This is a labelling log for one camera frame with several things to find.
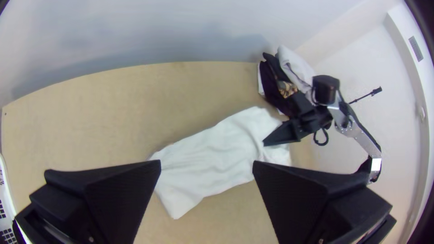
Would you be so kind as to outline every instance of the crumpled cloth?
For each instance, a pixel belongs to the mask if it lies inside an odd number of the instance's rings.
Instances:
[[[262,142],[280,124],[252,107],[154,153],[149,160],[161,160],[162,169],[155,192],[168,214],[179,219],[204,197],[253,180],[255,160],[290,166],[288,145]]]

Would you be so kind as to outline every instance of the white wall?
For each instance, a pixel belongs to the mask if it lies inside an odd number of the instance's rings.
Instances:
[[[0,15],[0,107],[123,66],[256,61],[300,46],[362,0],[11,0]]]
[[[380,26],[321,61],[315,70],[339,78],[347,102],[378,86],[383,88],[352,108],[382,147],[382,173],[370,188],[393,205],[397,224],[384,243],[396,244],[412,205],[420,154],[415,98],[398,50]],[[356,171],[367,154],[354,139],[333,129],[329,135],[328,145],[313,146],[316,168],[335,173]]]

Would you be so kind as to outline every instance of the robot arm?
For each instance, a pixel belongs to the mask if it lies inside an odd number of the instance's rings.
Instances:
[[[354,138],[368,153],[368,159],[360,166],[359,171],[369,173],[368,183],[375,182],[381,172],[381,147],[374,137],[358,120],[355,112],[346,103],[339,91],[338,79],[327,75],[313,77],[312,88],[305,94],[292,96],[291,103],[296,111],[295,116],[273,131],[264,139],[264,145],[278,145],[299,142],[301,138],[322,129],[328,138],[326,129],[335,121],[335,129],[346,137]]]
[[[335,121],[335,129],[346,137],[354,138],[368,153],[370,161],[369,183],[375,182],[381,172],[381,147],[357,119],[355,112],[340,95],[336,93],[335,101],[327,106]]]

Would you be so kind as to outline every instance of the beige carpet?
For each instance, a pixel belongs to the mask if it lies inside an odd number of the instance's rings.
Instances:
[[[243,109],[271,108],[257,93],[257,65],[187,62],[78,77],[3,107],[2,149],[17,210],[46,169],[145,161],[154,151]],[[291,146],[310,168],[310,137]],[[277,243],[255,182],[207,197],[179,220],[152,197],[135,243]]]

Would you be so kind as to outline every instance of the white fabric pile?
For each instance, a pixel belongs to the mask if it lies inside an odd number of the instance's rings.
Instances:
[[[311,86],[312,86],[312,78],[316,76],[313,68],[296,54],[291,49],[285,47],[284,45],[280,45],[277,49],[277,54],[275,55],[279,59],[280,68],[289,78],[289,80],[294,83],[298,90],[306,94],[306,98],[311,101]],[[262,97],[265,97],[264,88],[262,86],[261,73],[259,71],[258,64],[258,92]]]
[[[204,197],[253,180],[255,160],[290,166],[288,145],[262,142],[280,125],[265,108],[253,107],[152,155],[149,160],[161,160],[155,192],[169,215],[179,219]]]

